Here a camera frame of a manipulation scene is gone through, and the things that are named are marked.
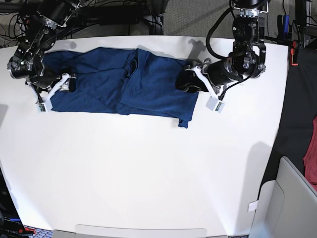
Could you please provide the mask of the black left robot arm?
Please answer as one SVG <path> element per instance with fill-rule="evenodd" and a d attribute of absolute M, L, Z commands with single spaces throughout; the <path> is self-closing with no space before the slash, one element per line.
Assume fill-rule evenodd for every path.
<path fill-rule="evenodd" d="M 268 12 L 268 3 L 267 0 L 231 0 L 229 8 L 206 37 L 206 48 L 218 61 L 212 63 L 210 59 L 205 59 L 204 62 L 193 61 L 187 64 L 176 80 L 176 89 L 189 93 L 215 93 L 218 99 L 223 99 L 230 88 L 250 78 L 259 77 L 265 71 L 266 56 L 265 24 L 260 14 Z M 233 14 L 234 9 L 240 13 L 233 15 L 233 49 L 225 57 L 212 49 L 211 37 L 223 19 Z"/>

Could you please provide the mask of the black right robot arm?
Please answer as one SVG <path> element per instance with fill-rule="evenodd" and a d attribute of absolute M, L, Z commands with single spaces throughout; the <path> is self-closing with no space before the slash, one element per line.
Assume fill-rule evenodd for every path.
<path fill-rule="evenodd" d="M 26 79 L 36 93 L 47 91 L 60 79 L 44 65 L 45 52 L 72 27 L 69 21 L 82 7 L 82 0 L 45 0 L 29 17 L 26 33 L 10 58 L 7 69 L 14 79 Z"/>

